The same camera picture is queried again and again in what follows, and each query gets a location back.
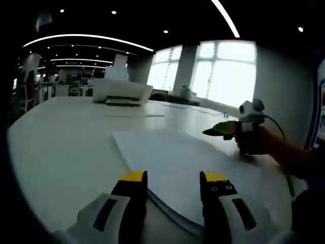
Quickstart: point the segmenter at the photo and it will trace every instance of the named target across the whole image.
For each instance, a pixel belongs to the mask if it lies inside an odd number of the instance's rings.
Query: window
[[[191,89],[197,97],[238,108],[252,101],[256,48],[251,42],[203,42],[198,51]]]
[[[148,85],[154,89],[173,90],[182,46],[157,51],[152,60]]]

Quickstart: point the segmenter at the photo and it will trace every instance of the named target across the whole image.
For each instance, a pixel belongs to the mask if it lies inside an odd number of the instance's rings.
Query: human hand
[[[243,132],[235,136],[240,152],[252,155],[268,154],[272,139],[272,133],[263,126],[259,126],[257,132]]]

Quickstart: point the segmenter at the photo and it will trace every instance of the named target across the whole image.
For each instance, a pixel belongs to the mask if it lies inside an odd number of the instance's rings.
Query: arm
[[[317,159],[313,151],[291,145],[282,138],[273,135],[265,127],[260,126],[258,137],[241,135],[236,137],[238,148],[247,154],[269,154],[289,173],[308,178],[317,174]]]

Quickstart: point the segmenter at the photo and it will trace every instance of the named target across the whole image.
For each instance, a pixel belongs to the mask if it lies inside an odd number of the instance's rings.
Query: black ceiling
[[[220,2],[233,20],[241,40],[256,41],[258,45],[307,61],[324,44],[325,11],[320,9],[321,0]],[[47,14],[51,15],[52,22],[40,26],[37,31],[37,18],[44,19],[40,16]],[[111,1],[86,3],[84,7],[81,3],[77,7],[55,5],[47,9],[36,8],[27,21],[29,27],[22,36],[26,43],[51,35],[90,34],[122,39],[157,51],[205,40],[235,39],[210,0]],[[304,28],[303,33],[298,31],[299,26]],[[55,58],[113,61],[116,53],[129,52],[130,56],[152,53],[116,41],[85,37],[40,41],[22,48],[21,55],[30,51],[42,55],[41,66]]]

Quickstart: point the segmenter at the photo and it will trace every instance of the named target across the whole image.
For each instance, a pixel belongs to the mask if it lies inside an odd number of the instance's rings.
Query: curved light strip
[[[239,38],[238,31],[237,31],[237,29],[236,29],[236,27],[235,27],[232,19],[230,19],[229,14],[226,12],[226,10],[224,9],[224,7],[222,6],[222,4],[218,0],[211,0],[211,1],[217,7],[217,9],[222,14],[222,16],[224,17],[225,21],[227,22],[227,24],[229,25],[230,29],[232,30],[234,36],[236,38]]]
[[[91,65],[57,65],[57,67],[89,67],[89,68],[106,69],[106,67],[91,66]]]
[[[33,40],[31,42],[26,43],[25,45],[23,45],[23,47],[27,47],[28,45],[33,44],[35,42],[39,42],[39,41],[47,40],[47,39],[52,39],[52,38],[57,38],[57,37],[93,37],[93,38],[99,38],[99,39],[105,39],[105,40],[110,40],[110,41],[121,42],[121,43],[129,44],[129,45],[136,46],[136,47],[140,47],[140,48],[143,48],[145,50],[153,52],[153,49],[150,49],[148,47],[144,47],[144,46],[135,44],[133,42],[128,42],[128,41],[124,41],[124,40],[117,39],[117,38],[112,38],[112,37],[103,37],[103,36],[87,35],[87,34],[63,34],[63,35],[42,37],[42,38],[39,38],[39,39],[36,39],[36,40]]]
[[[51,61],[63,61],[63,60],[77,60],[77,61],[94,61],[94,62],[102,62],[102,63],[110,63],[111,61],[97,60],[97,59],[83,59],[83,58],[59,58],[59,59],[51,59]]]

